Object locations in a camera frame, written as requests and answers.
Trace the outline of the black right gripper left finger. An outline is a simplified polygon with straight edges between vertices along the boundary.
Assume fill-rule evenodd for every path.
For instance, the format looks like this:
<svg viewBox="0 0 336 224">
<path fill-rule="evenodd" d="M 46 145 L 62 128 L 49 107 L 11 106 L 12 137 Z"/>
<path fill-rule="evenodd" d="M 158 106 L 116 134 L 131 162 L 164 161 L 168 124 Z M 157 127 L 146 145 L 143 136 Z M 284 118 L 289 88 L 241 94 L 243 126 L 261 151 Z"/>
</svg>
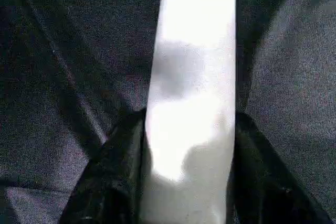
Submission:
<svg viewBox="0 0 336 224">
<path fill-rule="evenodd" d="M 145 116 L 125 116 L 89 161 L 60 217 L 60 223 L 138 223 L 142 194 Z"/>
</svg>

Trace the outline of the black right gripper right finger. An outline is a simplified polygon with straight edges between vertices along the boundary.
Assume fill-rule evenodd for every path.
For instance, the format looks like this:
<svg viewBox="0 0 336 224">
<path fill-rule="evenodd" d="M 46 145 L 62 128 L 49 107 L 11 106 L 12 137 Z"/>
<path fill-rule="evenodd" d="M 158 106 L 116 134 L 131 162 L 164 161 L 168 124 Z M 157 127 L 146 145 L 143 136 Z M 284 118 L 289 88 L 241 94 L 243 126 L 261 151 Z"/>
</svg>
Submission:
<svg viewBox="0 0 336 224">
<path fill-rule="evenodd" d="M 332 223 L 247 114 L 235 115 L 227 223 Z"/>
</svg>

